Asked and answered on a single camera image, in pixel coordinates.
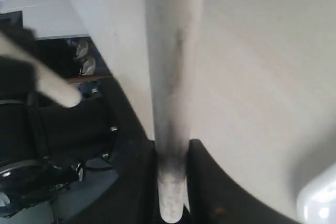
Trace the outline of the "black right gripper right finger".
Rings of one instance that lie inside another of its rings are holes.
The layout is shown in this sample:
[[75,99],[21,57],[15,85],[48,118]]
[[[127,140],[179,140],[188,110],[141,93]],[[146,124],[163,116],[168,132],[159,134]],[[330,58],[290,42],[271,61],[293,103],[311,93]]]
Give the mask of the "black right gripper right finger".
[[242,189],[200,140],[190,140],[186,173],[192,223],[294,223]]

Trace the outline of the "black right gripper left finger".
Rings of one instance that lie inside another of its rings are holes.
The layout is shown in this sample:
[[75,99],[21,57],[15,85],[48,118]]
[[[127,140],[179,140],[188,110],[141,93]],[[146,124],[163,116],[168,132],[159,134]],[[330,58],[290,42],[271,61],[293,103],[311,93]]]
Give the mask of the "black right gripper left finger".
[[66,223],[160,223],[154,142],[145,141],[129,168]]

